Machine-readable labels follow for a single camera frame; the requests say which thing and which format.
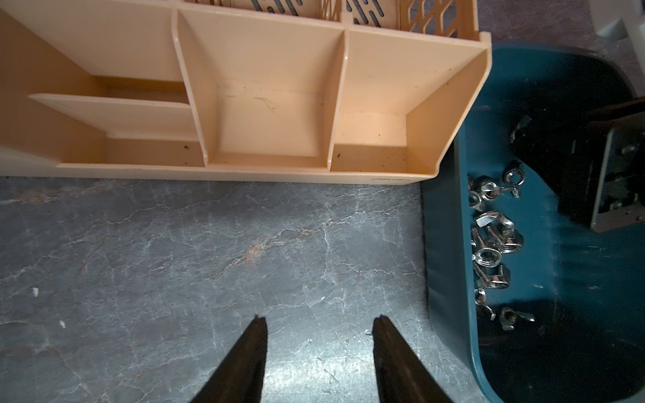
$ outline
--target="gray marble surface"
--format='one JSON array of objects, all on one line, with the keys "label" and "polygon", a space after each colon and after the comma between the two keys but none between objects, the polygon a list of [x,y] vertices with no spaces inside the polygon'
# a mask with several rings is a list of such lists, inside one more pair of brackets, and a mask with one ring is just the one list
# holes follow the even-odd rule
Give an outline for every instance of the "gray marble surface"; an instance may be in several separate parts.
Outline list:
[{"label": "gray marble surface", "polygon": [[[589,48],[640,94],[584,0],[480,0],[494,40]],[[428,318],[419,185],[0,179],[0,402],[188,402],[255,315],[265,402],[375,402],[388,315],[455,403],[480,403]]]}]

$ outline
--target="teal plastic bin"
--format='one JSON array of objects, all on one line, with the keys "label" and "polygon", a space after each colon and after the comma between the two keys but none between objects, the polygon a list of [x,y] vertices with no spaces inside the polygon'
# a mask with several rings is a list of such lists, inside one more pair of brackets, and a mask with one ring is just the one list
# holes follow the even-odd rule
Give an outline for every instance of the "teal plastic bin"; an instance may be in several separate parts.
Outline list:
[{"label": "teal plastic bin", "polygon": [[493,403],[645,402],[645,224],[593,233],[559,215],[556,195],[525,166],[522,197],[491,203],[525,246],[504,255],[511,286],[486,290],[486,302],[536,322],[503,331],[475,305],[466,180],[501,176],[516,159],[508,136],[525,115],[558,123],[633,98],[622,73],[589,52],[497,44],[439,176],[422,183],[430,317]]}]

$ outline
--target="organizer compartment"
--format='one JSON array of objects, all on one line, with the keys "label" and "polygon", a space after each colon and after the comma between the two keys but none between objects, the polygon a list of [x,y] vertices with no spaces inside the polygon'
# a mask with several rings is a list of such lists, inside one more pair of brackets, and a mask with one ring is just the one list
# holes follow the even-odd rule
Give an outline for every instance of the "organizer compartment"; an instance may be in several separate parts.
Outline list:
[{"label": "organizer compartment", "polygon": [[209,164],[327,170],[342,27],[220,7],[176,23]]},{"label": "organizer compartment", "polygon": [[348,30],[332,171],[434,177],[487,75],[486,44],[374,31]]},{"label": "organizer compartment", "polygon": [[355,25],[349,2],[317,3],[316,19],[238,4],[0,0],[0,173],[370,184],[437,174],[490,69],[476,18],[458,9],[443,31],[474,26],[463,40]]}]

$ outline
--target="perforated organizer panel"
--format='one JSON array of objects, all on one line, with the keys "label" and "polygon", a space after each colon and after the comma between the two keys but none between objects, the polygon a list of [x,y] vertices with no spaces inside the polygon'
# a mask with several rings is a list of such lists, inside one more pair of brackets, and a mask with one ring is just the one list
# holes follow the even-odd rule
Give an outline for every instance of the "perforated organizer panel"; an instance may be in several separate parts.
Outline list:
[{"label": "perforated organizer panel", "polygon": [[400,30],[457,37],[457,0],[399,0],[399,4]]},{"label": "perforated organizer panel", "polygon": [[354,24],[399,29],[394,0],[345,0],[345,9],[352,13]]},{"label": "perforated organizer panel", "polygon": [[[184,0],[234,8],[244,8],[299,17],[340,20],[340,7],[352,13],[355,24],[402,31],[457,37],[460,7],[473,8],[473,0]],[[462,18],[471,10],[465,10]],[[462,21],[468,27],[467,39],[477,31],[476,21]]]},{"label": "perforated organizer panel", "polygon": [[231,7],[275,14],[318,18],[316,0],[231,0]]}]

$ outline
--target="beige plastic organizer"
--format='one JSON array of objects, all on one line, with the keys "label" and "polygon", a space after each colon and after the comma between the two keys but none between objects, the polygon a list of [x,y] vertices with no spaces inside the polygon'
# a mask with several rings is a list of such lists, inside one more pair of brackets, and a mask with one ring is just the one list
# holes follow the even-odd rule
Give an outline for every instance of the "beige plastic organizer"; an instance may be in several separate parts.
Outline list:
[{"label": "beige plastic organizer", "polygon": [[490,71],[474,0],[306,1],[0,0],[0,175],[435,177]]}]

